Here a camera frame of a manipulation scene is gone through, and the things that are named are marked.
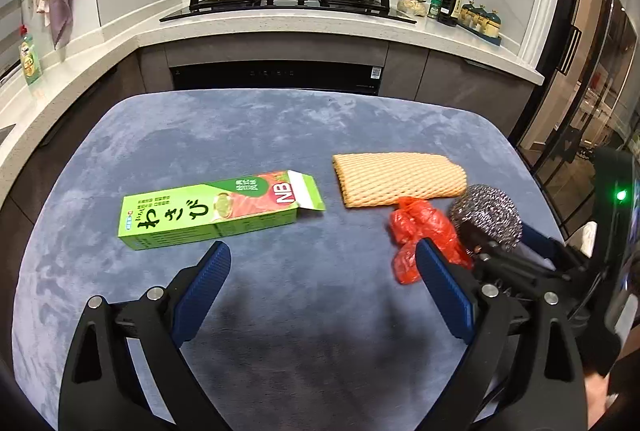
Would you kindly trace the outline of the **steel wool scrubber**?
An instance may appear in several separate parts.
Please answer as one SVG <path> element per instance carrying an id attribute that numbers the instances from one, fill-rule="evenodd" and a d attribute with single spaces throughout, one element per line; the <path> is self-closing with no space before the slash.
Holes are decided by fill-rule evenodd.
<path id="1" fill-rule="evenodd" d="M 469 222 L 506 249 L 518 246 L 523 235 L 523 222 L 513 200 L 495 186 L 470 185 L 450 205 L 448 216 L 455 229 Z"/>

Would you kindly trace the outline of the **white lined trash bin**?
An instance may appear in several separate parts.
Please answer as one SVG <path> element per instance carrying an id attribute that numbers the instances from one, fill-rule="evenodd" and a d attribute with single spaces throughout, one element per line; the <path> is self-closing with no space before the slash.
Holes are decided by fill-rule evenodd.
<path id="1" fill-rule="evenodd" d="M 596 221 L 588 221 L 575 231 L 566 243 L 568 246 L 579 250 L 587 258 L 590 258 L 596 242 L 597 230 L 598 223 Z"/>

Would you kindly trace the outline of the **white kitchen countertop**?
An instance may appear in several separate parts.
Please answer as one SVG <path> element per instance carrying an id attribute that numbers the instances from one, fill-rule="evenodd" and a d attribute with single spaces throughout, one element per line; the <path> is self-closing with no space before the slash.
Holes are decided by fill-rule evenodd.
<path id="1" fill-rule="evenodd" d="M 524 79 L 535 86 L 544 77 L 534 66 L 461 28 L 433 21 L 401 23 L 379 16 L 334 10 L 244 10 L 166 21 L 183 0 L 160 0 L 73 39 L 44 58 L 44 74 L 29 87 L 14 73 L 1 87 L 1 193 L 9 194 L 24 165 L 55 122 L 107 70 L 141 48 L 183 40 L 247 35 L 337 35 L 390 41 L 460 56 Z"/>

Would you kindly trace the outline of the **steel kitchen sink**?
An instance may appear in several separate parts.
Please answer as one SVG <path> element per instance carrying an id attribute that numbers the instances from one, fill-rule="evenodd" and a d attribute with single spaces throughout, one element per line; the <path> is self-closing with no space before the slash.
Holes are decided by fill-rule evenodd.
<path id="1" fill-rule="evenodd" d="M 9 125 L 0 129 L 0 144 L 6 139 L 6 137 L 15 128 L 15 125 Z"/>

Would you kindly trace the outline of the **red crumpled plastic bag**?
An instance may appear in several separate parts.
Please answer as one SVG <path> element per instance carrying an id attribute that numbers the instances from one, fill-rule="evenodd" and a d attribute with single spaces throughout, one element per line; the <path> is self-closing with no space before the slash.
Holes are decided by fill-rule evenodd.
<path id="1" fill-rule="evenodd" d="M 469 251 L 463 247 L 454 225 L 426 199 L 400 197 L 398 208 L 390 215 L 390 232 L 399 246 L 392 269 L 401 285 L 410 285 L 420 279 L 416 245 L 424 238 L 429 238 L 449 263 L 465 269 L 473 267 Z"/>

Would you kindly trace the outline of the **green wasabi box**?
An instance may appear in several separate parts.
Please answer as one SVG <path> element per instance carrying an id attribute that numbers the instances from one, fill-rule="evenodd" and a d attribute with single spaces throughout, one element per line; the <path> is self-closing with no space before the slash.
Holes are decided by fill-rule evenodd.
<path id="1" fill-rule="evenodd" d="M 134 250 L 198 243 L 291 224 L 300 210 L 326 210 L 314 178 L 272 171 L 126 196 L 117 236 Z"/>

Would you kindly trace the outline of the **blue grey table mat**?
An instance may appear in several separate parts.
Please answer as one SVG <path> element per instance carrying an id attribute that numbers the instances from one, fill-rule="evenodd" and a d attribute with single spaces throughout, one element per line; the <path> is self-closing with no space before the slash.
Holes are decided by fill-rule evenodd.
<path id="1" fill-rule="evenodd" d="M 228 239 L 231 271 L 183 346 L 237 430 L 412 430 L 464 345 L 422 284 L 401 286 L 388 210 L 347 209 L 336 154 L 420 152 L 508 194 L 523 221 L 560 232 L 502 133 L 463 110 L 346 94 L 206 90 L 134 96 L 91 130 L 55 182 L 26 246 L 14 301 L 18 385 L 50 422 L 86 301 L 136 299 L 202 258 L 207 243 L 134 251 L 122 199 L 258 172 L 311 174 L 326 204 L 290 225 Z"/>

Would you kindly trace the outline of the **yellow foam net sleeve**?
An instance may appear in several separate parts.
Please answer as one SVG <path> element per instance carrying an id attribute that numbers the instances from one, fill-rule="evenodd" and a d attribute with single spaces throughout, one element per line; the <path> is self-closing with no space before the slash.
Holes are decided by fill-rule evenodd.
<path id="1" fill-rule="evenodd" d="M 464 169 L 442 155 L 338 154 L 332 162 L 347 208 L 392 206 L 402 197 L 451 198 L 468 188 Z"/>

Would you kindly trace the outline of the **seasoning jar set on tray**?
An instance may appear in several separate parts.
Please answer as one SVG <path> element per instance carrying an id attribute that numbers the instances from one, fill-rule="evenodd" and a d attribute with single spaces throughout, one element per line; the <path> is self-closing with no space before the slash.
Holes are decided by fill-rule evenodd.
<path id="1" fill-rule="evenodd" d="M 458 25 L 494 46 L 501 46 L 502 21 L 496 10 L 488 12 L 484 6 L 470 1 L 461 8 Z"/>

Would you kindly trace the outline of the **small green cap jar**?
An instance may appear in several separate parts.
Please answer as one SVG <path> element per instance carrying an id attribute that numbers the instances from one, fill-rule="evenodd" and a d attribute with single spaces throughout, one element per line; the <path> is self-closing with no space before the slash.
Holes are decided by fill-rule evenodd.
<path id="1" fill-rule="evenodd" d="M 438 20 L 441 8 L 442 8 L 442 2 L 440 0 L 431 0 L 430 10 L 428 11 L 428 17 L 432 18 L 433 20 Z"/>

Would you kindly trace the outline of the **small garlic bowl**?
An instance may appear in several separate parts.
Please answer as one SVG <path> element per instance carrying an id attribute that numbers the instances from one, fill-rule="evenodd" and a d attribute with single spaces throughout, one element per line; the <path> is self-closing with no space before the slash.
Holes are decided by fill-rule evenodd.
<path id="1" fill-rule="evenodd" d="M 427 5 L 423 0 L 398 0 L 396 9 L 410 17 L 427 16 Z"/>

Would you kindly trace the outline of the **black gas stove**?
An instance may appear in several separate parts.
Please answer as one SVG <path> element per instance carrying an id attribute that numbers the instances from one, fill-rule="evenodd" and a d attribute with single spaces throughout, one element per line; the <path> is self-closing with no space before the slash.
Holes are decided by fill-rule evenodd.
<path id="1" fill-rule="evenodd" d="M 398 22 L 416 24 L 408 14 L 390 6 L 390 0 L 189 0 L 184 8 L 171 12 L 161 22 L 181 20 L 206 14 L 245 10 L 293 9 L 332 10 L 388 18 Z"/>

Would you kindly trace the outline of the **green dish soap bottle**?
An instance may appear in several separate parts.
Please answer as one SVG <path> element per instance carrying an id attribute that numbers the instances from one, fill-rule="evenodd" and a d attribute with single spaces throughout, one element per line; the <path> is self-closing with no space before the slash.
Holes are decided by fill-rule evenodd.
<path id="1" fill-rule="evenodd" d="M 18 46 L 20 51 L 21 66 L 25 80 L 28 84 L 33 84 L 42 75 L 42 69 L 36 51 L 34 38 L 29 33 L 25 25 L 20 26 L 21 42 Z"/>

